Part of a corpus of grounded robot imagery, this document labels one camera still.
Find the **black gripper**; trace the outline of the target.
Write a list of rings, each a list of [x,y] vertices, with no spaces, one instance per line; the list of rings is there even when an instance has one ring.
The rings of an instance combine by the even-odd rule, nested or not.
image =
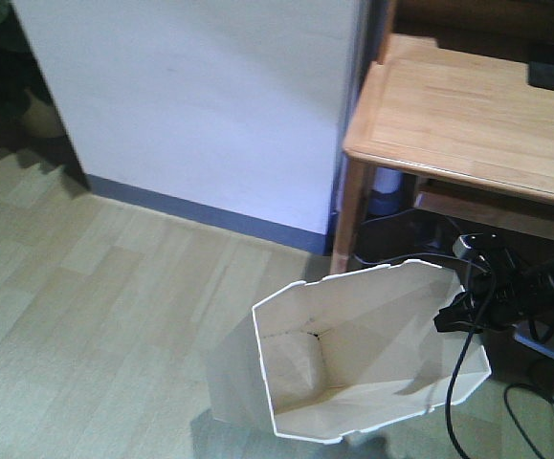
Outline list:
[[[534,275],[514,273],[499,283],[494,273],[479,274],[473,286],[457,294],[433,318],[439,333],[504,331],[534,318]]]

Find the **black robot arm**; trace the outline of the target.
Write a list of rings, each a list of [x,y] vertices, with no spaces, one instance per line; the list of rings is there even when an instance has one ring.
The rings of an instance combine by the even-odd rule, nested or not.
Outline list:
[[[439,310],[438,332],[503,331],[554,312],[554,258],[526,267],[494,234],[462,235],[453,250],[459,259],[482,262],[485,271]]]

